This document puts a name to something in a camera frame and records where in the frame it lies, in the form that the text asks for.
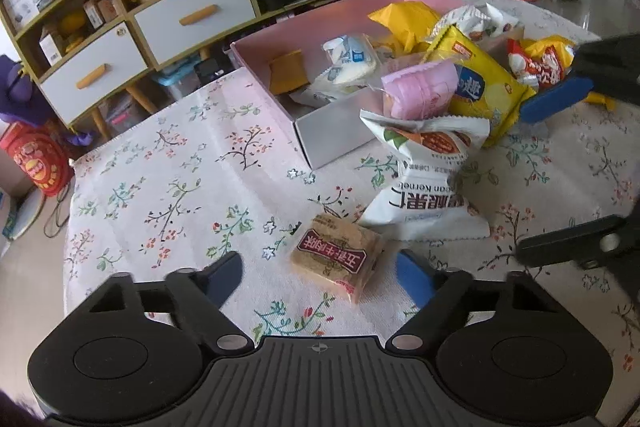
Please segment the golden brown bar packet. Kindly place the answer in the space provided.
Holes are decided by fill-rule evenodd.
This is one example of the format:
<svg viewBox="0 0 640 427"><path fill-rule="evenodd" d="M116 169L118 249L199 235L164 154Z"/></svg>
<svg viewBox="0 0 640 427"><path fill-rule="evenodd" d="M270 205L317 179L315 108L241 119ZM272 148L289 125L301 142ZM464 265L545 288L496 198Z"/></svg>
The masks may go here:
<svg viewBox="0 0 640 427"><path fill-rule="evenodd" d="M269 69L269 91L273 95L287 94L309 83L301 50L274 58L269 63Z"/></svg>

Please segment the pink snack packet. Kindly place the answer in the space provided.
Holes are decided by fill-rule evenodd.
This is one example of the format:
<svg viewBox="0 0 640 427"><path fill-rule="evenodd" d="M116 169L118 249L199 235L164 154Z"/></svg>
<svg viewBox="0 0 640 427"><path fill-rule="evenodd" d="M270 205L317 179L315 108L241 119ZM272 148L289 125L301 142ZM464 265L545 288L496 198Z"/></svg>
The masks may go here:
<svg viewBox="0 0 640 427"><path fill-rule="evenodd" d="M381 81L385 117L424 120L447 112L459 77L456 64L446 60L399 69Z"/></svg>

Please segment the brown nougat packet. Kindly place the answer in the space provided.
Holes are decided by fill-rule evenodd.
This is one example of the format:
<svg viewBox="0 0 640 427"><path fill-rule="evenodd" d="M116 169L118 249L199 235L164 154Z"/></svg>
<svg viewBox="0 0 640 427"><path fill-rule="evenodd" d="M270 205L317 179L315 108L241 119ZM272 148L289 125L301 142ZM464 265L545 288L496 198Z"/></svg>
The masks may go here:
<svg viewBox="0 0 640 427"><path fill-rule="evenodd" d="M297 234L290 254L293 267L358 303L384 249L383 237L327 213L314 216Z"/></svg>

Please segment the red snack packet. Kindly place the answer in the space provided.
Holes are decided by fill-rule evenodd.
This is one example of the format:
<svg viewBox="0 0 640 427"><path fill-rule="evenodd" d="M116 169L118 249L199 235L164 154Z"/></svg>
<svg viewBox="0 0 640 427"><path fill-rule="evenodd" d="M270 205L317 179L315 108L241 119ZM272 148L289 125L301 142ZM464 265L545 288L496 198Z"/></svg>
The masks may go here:
<svg viewBox="0 0 640 427"><path fill-rule="evenodd" d="M563 81L575 56L575 43L558 35L539 40L509 39L506 49L513 76L536 92Z"/></svg>

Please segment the pink cardboard box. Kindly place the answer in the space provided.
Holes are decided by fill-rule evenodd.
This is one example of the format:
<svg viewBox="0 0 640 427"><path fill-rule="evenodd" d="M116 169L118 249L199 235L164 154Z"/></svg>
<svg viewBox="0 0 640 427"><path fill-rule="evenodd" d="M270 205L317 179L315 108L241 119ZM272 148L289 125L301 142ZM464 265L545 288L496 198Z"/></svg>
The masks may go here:
<svg viewBox="0 0 640 427"><path fill-rule="evenodd" d="M480 0L342 0L233 43L311 168L371 139L362 110L486 118L490 139L534 90L510 72L518 18Z"/></svg>

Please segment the white nut kernel packet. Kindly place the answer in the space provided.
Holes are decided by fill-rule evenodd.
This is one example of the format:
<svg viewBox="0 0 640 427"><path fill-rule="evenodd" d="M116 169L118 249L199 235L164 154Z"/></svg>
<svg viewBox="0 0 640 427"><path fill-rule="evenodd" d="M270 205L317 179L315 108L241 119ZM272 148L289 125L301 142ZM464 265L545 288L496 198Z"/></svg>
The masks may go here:
<svg viewBox="0 0 640 427"><path fill-rule="evenodd" d="M358 225L398 242L489 236L486 218L456 187L462 167L488 138L487 119L399 120L367 110L360 119L397 160L397 176L372 199Z"/></svg>

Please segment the red monkey face bag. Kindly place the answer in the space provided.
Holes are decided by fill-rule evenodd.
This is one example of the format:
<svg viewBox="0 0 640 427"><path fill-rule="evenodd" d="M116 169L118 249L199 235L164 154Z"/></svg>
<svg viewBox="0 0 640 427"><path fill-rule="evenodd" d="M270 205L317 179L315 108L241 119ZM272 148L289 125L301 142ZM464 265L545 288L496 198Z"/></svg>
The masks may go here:
<svg viewBox="0 0 640 427"><path fill-rule="evenodd" d="M48 197L58 195L72 179L72 154L53 120L40 127L21 121L9 124L1 135L1 148Z"/></svg>

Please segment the yellow Members Mark packet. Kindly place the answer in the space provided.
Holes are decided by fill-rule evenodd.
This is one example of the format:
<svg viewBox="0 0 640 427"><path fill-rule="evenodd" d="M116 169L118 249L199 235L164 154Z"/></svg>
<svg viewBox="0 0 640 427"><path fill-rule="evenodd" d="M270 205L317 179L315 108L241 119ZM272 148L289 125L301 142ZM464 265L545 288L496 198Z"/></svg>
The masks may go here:
<svg viewBox="0 0 640 427"><path fill-rule="evenodd" d="M575 56L575 43L570 39L552 35L538 40L510 40L508 48L511 72L520 83L537 93L547 92L557 84L566 82L570 75L570 66ZM604 94L584 89L582 96L578 96L578 89L573 83L560 94L547 96L544 101L534 103L532 109L522 109L521 115L534 113L538 116L541 109L553 115L577 102L600 105L609 112L616 109L616 102Z"/></svg>

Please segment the white green snack packet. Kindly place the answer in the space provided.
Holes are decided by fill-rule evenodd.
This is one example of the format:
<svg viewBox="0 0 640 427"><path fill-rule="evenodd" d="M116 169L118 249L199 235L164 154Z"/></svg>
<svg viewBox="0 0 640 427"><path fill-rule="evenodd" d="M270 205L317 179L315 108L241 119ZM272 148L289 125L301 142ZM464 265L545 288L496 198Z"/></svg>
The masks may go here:
<svg viewBox="0 0 640 427"><path fill-rule="evenodd" d="M474 42L514 29L520 20L490 3L459 6L443 15L426 40L432 42L444 29L454 26Z"/></svg>

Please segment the cream white wafer packet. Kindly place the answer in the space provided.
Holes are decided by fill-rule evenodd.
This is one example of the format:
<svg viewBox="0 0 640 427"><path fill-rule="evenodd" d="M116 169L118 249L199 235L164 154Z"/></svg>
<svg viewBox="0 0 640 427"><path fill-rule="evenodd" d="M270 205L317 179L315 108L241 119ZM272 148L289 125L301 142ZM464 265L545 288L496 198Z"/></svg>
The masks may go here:
<svg viewBox="0 0 640 427"><path fill-rule="evenodd" d="M347 94L364 87L378 69L378 56L369 38L347 34L322 44L330 64L311 83L311 88L325 96Z"/></svg>

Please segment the plain yellow snack packet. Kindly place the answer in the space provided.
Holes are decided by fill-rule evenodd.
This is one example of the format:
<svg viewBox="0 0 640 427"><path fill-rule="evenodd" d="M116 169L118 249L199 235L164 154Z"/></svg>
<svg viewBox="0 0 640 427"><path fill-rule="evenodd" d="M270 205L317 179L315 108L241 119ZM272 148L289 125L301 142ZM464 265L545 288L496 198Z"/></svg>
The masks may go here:
<svg viewBox="0 0 640 427"><path fill-rule="evenodd" d="M401 1L390 3L368 15L372 20L390 32L381 41L390 48L394 57L424 51L428 39L442 17L421 1Z"/></svg>

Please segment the floral white tablecloth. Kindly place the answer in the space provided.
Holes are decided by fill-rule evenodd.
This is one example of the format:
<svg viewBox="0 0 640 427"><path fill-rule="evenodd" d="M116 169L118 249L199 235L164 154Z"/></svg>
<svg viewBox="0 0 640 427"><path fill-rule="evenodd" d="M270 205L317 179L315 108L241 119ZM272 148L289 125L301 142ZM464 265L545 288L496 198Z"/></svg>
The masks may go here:
<svg viewBox="0 0 640 427"><path fill-rule="evenodd" d="M318 110L322 144L363 143L314 168L311 147L265 91L271 57L299 46L313 68L322 40L376 35L370 14L402 0L343 0L251 36L244 67L168 106L76 162L63 261L63 303L75 309L107 277L156 281L203 268L237 251L241 287L224 308L254 338L265 335L389 336L416 312L386 253L358 303L295 270L296 232L318 213L360 218L396 178L392 154L361 124L360 109ZM420 0L448 11L454 0ZM435 267L499 280L516 268L519 239L627 213L639 188L639 112L580 103L548 121L544 134L510 130L462 169L461 192L490 225L487 239L422 239L413 249Z"/></svg>

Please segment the yellow chip packet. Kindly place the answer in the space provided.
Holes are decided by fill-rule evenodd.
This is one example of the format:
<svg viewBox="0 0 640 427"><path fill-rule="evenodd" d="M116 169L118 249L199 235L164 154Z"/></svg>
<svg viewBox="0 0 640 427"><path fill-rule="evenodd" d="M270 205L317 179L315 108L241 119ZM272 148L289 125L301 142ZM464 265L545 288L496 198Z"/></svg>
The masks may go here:
<svg viewBox="0 0 640 427"><path fill-rule="evenodd" d="M521 105L536 94L454 25L439 31L423 61L454 63L458 87L448 112L487 119L490 131L484 148L494 146L518 122Z"/></svg>

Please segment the purple plush toy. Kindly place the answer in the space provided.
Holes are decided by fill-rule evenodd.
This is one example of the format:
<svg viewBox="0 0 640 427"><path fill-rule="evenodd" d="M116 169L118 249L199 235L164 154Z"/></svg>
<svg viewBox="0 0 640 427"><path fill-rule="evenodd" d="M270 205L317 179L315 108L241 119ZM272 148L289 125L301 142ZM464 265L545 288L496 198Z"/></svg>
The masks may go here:
<svg viewBox="0 0 640 427"><path fill-rule="evenodd" d="M8 56L1 57L0 117L6 124L22 122L41 127L55 118L52 107L42 95L23 65Z"/></svg>

